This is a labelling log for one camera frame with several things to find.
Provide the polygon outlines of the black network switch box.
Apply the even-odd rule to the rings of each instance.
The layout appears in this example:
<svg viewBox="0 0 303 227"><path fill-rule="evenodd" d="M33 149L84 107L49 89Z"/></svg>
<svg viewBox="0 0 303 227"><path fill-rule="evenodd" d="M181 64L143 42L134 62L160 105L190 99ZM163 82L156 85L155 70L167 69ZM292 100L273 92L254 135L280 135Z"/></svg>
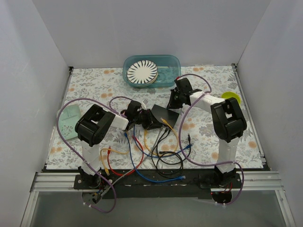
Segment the black network switch box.
<svg viewBox="0 0 303 227"><path fill-rule="evenodd" d="M179 117L179 113L159 105L153 105L151 113L160 123L163 123L162 119L164 119L172 128L174 128Z"/></svg>

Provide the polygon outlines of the yellow ethernet cable short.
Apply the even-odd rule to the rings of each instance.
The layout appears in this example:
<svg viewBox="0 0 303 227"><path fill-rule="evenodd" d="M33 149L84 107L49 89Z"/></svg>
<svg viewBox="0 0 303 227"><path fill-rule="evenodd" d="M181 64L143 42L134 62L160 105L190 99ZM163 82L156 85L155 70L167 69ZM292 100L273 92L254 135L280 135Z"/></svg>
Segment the yellow ethernet cable short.
<svg viewBox="0 0 303 227"><path fill-rule="evenodd" d="M120 154L120 155L127 155L129 152L120 152L120 151L112 149L110 146L108 148L102 148L100 150L101 163L103 165L105 173L107 174L107 176L109 176L110 175L110 173L109 173L109 164L105 164L105 158L104 158L104 155L103 155L103 153L105 151L107 152L107 159L109 158L109 154L111 153L111 151L113 151L114 153Z"/></svg>

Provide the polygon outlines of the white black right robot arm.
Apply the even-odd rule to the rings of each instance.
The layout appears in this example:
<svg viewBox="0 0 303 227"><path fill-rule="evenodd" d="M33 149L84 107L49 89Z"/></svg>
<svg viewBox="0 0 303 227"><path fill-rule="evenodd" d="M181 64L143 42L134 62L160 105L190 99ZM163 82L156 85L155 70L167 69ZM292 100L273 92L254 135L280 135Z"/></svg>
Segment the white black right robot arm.
<svg viewBox="0 0 303 227"><path fill-rule="evenodd" d="M168 109L179 109L184 105L197 107L212 115L214 132L219 138L217 163L214 166L214 183L227 187L236 176L236 151L240 138L247 128L240 105L236 98L218 98L212 96L211 90L193 89L185 76L175 79L176 87L171 90Z"/></svg>

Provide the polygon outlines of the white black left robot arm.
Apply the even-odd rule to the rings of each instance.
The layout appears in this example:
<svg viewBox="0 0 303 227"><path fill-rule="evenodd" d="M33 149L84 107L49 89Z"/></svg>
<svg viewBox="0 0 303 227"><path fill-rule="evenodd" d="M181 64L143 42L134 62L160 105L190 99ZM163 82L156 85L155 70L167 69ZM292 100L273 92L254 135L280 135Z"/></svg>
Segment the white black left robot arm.
<svg viewBox="0 0 303 227"><path fill-rule="evenodd" d="M84 183L90 189L98 188L101 183L101 178L95 174L95 171L100 169L99 144L105 138L108 130L117 128L127 131L134 125L141 125L145 130L162 127L151 109L144 109L142 103L137 101L131 101L127 109L120 114L106 111L101 106L94 104L78 120L75 131L81 141L84 158L80 172L87 174Z"/></svg>

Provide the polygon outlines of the teal plastic container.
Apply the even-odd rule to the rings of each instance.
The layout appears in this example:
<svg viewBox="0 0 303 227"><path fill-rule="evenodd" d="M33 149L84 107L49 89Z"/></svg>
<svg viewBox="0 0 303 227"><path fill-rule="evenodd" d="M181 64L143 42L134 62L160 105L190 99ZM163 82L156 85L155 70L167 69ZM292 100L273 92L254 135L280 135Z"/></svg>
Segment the teal plastic container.
<svg viewBox="0 0 303 227"><path fill-rule="evenodd" d="M123 79L134 88L171 87L180 74L179 59L173 55L134 55L123 65Z"/></svg>

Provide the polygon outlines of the white blue striped plate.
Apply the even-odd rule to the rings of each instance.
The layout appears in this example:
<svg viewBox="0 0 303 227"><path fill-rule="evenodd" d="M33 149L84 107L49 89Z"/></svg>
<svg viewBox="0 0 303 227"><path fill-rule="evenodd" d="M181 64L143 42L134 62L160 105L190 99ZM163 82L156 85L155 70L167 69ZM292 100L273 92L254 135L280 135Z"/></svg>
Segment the white blue striped plate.
<svg viewBox="0 0 303 227"><path fill-rule="evenodd" d="M150 60L141 60L133 65L126 72L127 81L132 85L145 87L158 77L158 67Z"/></svg>

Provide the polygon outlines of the lime green bowl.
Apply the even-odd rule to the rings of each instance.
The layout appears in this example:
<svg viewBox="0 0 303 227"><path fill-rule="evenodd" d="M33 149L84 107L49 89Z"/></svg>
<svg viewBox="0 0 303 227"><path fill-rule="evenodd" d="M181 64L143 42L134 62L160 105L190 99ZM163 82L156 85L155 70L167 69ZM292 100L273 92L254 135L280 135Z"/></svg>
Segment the lime green bowl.
<svg viewBox="0 0 303 227"><path fill-rule="evenodd" d="M238 94L234 93L234 92L231 92L231 91L224 92L221 95L221 98L223 98L223 99L235 98L237 100L238 104L239 105L241 104L241 98L240 98L240 96Z"/></svg>

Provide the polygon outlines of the mint green plastic lid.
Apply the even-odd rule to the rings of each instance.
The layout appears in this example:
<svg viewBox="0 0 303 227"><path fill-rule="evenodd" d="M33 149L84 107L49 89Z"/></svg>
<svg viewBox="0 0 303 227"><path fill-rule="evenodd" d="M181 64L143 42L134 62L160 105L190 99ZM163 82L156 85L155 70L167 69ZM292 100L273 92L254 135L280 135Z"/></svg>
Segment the mint green plastic lid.
<svg viewBox="0 0 303 227"><path fill-rule="evenodd" d="M77 137L75 126L81 118L81 112L78 105L68 105L59 117L58 126L65 140L70 140Z"/></svg>

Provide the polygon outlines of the aluminium frame rail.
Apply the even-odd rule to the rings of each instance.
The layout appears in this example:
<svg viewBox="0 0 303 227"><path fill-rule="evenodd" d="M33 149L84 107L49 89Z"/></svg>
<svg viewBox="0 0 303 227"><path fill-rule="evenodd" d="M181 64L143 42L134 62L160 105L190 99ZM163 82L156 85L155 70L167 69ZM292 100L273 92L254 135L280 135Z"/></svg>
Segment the aluminium frame rail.
<svg viewBox="0 0 303 227"><path fill-rule="evenodd" d="M137 175L110 177L115 192L93 203L93 190L75 189L75 171L37 173L23 227L298 227L278 172L246 171L243 188L216 203L218 187L202 185L205 170L188 170L180 182L150 183Z"/></svg>

